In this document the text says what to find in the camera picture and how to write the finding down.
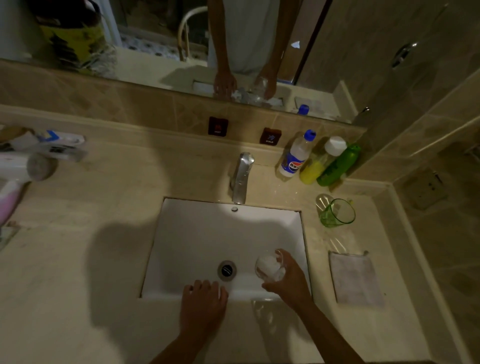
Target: yellow bottle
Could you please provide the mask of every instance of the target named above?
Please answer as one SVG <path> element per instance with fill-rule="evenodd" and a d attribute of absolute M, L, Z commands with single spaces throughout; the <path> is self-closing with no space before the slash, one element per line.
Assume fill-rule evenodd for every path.
<path fill-rule="evenodd" d="M 304 184 L 312 184 L 324 170 L 347 148 L 347 143 L 339 136 L 332 136 L 325 143 L 325 153 L 311 156 L 307 166 L 300 172 L 300 180 Z"/>

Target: white shirt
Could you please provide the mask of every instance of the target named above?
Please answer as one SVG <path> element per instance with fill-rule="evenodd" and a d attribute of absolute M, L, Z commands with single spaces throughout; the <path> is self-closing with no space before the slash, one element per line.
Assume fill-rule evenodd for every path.
<path fill-rule="evenodd" d="M 280 0 L 223 0 L 228 64 L 233 73 L 256 76 L 272 54 Z M 208 67 L 217 68 L 212 37 Z"/>

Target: sink drain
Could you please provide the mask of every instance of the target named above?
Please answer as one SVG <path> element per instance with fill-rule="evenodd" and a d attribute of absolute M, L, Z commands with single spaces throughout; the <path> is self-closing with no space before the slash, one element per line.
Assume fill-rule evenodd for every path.
<path fill-rule="evenodd" d="M 224 260 L 218 265 L 216 273 L 220 280 L 230 282 L 237 275 L 237 266 L 231 260 Z"/>

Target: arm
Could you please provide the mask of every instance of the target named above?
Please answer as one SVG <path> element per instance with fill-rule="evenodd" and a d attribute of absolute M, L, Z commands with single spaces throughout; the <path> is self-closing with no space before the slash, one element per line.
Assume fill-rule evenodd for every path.
<path fill-rule="evenodd" d="M 228 293 L 218 282 L 196 280 L 183 289 L 180 334 L 150 364 L 191 364 L 225 316 Z"/>
<path fill-rule="evenodd" d="M 216 62 L 218 66 L 214 81 L 214 91 L 221 96 L 231 97 L 237 89 L 237 80 L 228 65 L 227 41 L 225 38 L 225 9 L 223 0 L 208 0 L 208 21 L 210 35 L 215 46 Z"/>
<path fill-rule="evenodd" d="M 313 302 L 303 271 L 289 252 L 279 249 L 286 265 L 285 276 L 278 282 L 262 285 L 280 296 L 300 317 L 325 364 L 363 364 L 364 361 Z"/>
<path fill-rule="evenodd" d="M 257 81 L 264 77 L 268 81 L 265 91 L 265 99 L 271 99 L 276 92 L 276 76 L 282 62 L 283 51 L 287 47 L 293 25 L 297 19 L 299 9 L 299 0 L 280 0 L 278 9 L 278 19 L 276 21 L 275 42 L 267 64 L 258 74 Z"/>

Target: person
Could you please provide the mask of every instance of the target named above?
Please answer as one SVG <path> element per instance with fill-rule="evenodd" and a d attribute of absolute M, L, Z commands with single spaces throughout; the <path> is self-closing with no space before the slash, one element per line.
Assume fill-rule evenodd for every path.
<path fill-rule="evenodd" d="M 364 363 L 335 326 L 313 302 L 307 280 L 298 263 L 287 251 L 279 249 L 285 263 L 282 280 L 262 284 L 294 310 L 326 364 Z M 222 323 L 228 293 L 224 287 L 218 294 L 218 282 L 196 280 L 183 290 L 180 310 L 180 334 L 150 364 L 190 364 Z"/>
<path fill-rule="evenodd" d="M 283 51 L 295 24 L 299 0 L 208 0 L 210 40 L 207 65 L 217 68 L 214 92 L 230 98 L 233 73 L 267 80 L 264 99 L 276 92 Z"/>

